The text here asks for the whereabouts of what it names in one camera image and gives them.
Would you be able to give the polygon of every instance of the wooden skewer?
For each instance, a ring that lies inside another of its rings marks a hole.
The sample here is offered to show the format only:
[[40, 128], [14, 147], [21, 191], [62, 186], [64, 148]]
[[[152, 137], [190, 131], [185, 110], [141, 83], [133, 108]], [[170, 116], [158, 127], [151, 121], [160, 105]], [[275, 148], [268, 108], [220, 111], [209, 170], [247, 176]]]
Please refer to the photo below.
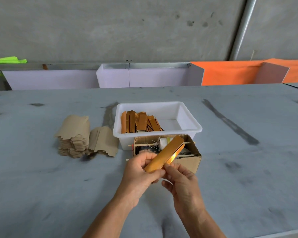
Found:
[[138, 146], [153, 146], [155, 145], [156, 143], [153, 143], [153, 144], [135, 144], [135, 147], [138, 147]]
[[195, 155], [178, 155], [176, 158], [184, 158], [184, 157], [194, 157]]

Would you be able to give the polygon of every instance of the metal pole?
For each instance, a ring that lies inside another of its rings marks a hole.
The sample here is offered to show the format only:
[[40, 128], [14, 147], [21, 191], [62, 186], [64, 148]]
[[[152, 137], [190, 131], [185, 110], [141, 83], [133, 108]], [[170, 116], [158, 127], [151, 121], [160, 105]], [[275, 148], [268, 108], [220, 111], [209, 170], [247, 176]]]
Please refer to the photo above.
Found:
[[248, 24], [250, 22], [250, 19], [252, 17], [255, 5], [256, 5], [257, 0], [247, 0], [246, 2], [246, 6], [243, 12], [243, 16], [241, 19], [241, 23], [240, 26], [238, 28], [236, 37], [235, 37], [235, 41], [233, 44], [233, 48], [232, 48], [232, 52], [230, 55], [230, 60], [236, 60], [238, 53], [240, 52], [241, 46], [242, 46], [242, 42], [243, 39], [246, 35], [246, 31], [248, 28]]

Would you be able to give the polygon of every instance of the neon green fabric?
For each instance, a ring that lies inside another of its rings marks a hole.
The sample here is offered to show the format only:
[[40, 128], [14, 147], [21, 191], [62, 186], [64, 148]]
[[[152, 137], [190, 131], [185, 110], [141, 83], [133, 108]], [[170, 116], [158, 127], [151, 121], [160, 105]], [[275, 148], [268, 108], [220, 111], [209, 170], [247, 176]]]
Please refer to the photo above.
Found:
[[5, 57], [0, 58], [0, 64], [3, 63], [27, 63], [26, 59], [19, 60], [17, 57]]

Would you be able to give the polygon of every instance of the left hand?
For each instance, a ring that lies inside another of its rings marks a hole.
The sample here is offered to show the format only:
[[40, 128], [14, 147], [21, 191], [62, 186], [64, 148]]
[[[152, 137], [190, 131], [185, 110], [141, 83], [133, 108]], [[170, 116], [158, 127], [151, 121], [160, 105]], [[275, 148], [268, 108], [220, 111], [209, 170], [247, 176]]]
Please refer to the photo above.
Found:
[[147, 190], [151, 183], [157, 183], [166, 171], [158, 169], [147, 173], [143, 169], [150, 161], [157, 156], [154, 153], [142, 152], [128, 160], [123, 178], [114, 197], [118, 199], [126, 198], [130, 202], [131, 208], [135, 207], [140, 197]]

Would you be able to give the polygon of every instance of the folded gold card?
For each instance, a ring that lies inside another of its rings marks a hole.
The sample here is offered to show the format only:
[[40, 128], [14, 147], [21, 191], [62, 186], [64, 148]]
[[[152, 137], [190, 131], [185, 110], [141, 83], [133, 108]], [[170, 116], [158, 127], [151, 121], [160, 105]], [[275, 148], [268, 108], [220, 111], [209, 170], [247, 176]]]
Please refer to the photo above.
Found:
[[171, 164], [176, 156], [183, 150], [185, 144], [184, 139], [179, 135], [175, 136], [161, 152], [152, 159], [152, 161], [144, 168], [146, 172], [152, 172], [161, 169], [165, 163]]

